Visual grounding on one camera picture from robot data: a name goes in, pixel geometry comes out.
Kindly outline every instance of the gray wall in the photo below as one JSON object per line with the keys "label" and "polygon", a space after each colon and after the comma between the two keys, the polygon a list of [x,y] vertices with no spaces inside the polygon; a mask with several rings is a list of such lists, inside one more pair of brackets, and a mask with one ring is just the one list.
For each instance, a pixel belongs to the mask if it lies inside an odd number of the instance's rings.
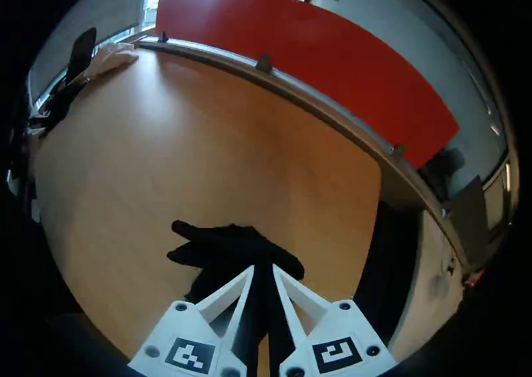
{"label": "gray wall", "polygon": [[63,70],[76,38],[96,27],[96,42],[139,25],[144,0],[80,0],[58,24],[43,45],[30,71],[31,96],[35,101]]}

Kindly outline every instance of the red panel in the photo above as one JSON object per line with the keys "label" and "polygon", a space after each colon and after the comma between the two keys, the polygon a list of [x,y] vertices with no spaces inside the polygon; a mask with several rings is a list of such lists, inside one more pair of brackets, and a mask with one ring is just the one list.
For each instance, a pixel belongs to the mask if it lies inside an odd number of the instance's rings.
{"label": "red panel", "polygon": [[358,25],[296,0],[159,0],[156,31],[258,59],[311,85],[403,143],[414,168],[458,131],[420,73]]}

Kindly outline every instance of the black glove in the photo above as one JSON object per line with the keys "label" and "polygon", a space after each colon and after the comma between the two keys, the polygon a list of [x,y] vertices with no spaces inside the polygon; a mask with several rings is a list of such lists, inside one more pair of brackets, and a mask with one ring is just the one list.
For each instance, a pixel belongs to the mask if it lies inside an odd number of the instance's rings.
{"label": "black glove", "polygon": [[[168,259],[203,269],[185,295],[189,302],[200,302],[250,265],[255,266],[232,352],[246,364],[247,375],[255,376],[259,343],[269,332],[271,338],[275,337],[275,341],[270,340],[270,375],[278,376],[279,364],[295,348],[273,278],[272,264],[301,280],[305,274],[301,262],[251,226],[199,228],[177,220],[172,230],[190,242],[170,251],[166,255]],[[227,325],[232,311],[228,308],[211,324],[218,334],[214,324]]]}

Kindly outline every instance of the white cloth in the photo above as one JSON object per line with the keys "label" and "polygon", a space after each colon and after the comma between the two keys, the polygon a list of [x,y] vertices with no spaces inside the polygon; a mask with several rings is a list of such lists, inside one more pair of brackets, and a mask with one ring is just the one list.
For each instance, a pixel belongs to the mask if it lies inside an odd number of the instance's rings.
{"label": "white cloth", "polygon": [[120,65],[133,63],[136,59],[138,54],[130,43],[106,43],[98,49],[83,75],[94,78]]}

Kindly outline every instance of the table surface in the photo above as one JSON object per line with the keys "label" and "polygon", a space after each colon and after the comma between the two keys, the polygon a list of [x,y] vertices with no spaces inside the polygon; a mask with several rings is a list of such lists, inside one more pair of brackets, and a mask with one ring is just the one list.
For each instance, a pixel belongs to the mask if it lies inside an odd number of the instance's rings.
{"label": "table surface", "polygon": [[377,163],[264,88],[138,51],[79,94],[35,162],[51,251],[96,327],[131,357],[188,292],[199,270],[166,259],[186,241],[170,229],[175,219],[253,225],[301,260],[310,289],[352,296],[374,226]]}

